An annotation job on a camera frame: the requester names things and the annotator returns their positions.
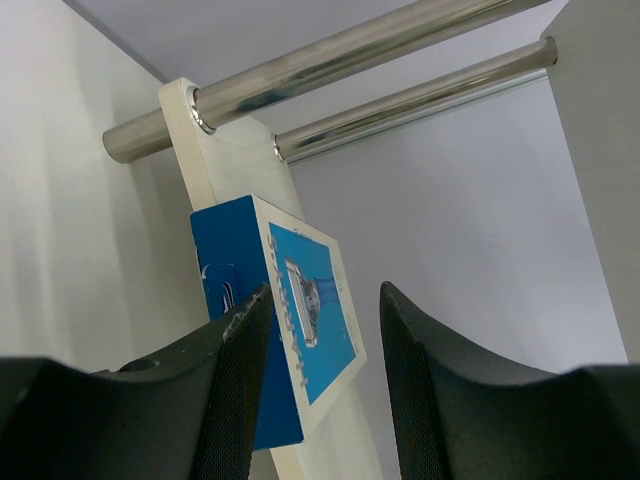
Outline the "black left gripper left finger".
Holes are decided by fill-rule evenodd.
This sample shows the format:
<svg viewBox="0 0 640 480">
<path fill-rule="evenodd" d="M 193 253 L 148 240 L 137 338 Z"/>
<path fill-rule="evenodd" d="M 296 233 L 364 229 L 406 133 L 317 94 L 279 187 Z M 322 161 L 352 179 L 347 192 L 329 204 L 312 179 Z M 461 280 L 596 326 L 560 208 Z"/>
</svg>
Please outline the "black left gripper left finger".
<svg viewBox="0 0 640 480">
<path fill-rule="evenodd" d="M 222 317 L 116 371 L 3 358 L 2 477 L 247 478 L 272 310 L 262 285 Z"/>
</svg>

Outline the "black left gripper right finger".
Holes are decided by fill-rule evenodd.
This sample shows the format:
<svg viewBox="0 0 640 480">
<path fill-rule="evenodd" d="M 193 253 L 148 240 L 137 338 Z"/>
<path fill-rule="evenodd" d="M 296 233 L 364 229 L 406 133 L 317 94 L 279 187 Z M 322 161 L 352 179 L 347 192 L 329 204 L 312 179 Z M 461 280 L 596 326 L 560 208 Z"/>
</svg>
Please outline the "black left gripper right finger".
<svg viewBox="0 0 640 480">
<path fill-rule="evenodd" d="M 394 284 L 380 326 L 405 479 L 635 479 L 639 369 L 553 374 L 500 356 Z"/>
</svg>

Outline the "blue Harry's razor box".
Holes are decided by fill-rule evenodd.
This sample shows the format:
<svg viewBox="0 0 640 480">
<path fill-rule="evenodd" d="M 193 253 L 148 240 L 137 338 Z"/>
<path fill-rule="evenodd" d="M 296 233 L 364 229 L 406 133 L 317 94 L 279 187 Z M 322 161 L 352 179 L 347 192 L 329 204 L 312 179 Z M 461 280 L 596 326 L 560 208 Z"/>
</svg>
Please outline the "blue Harry's razor box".
<svg viewBox="0 0 640 480">
<path fill-rule="evenodd" d="M 256 195 L 190 216 L 209 317 L 273 295 L 255 450 L 307 440 L 366 362 L 335 239 Z"/>
</svg>

